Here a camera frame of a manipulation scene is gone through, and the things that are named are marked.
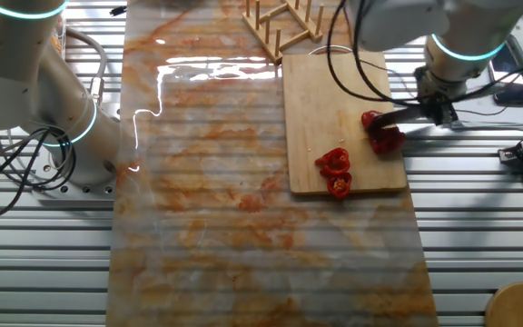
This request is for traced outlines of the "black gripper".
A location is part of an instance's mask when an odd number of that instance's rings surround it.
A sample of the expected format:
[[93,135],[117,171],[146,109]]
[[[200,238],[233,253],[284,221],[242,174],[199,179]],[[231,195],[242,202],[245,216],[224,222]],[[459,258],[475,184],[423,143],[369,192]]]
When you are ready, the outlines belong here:
[[426,118],[435,125],[452,125],[459,117],[452,105],[455,84],[439,79],[424,65],[414,71],[417,100]]

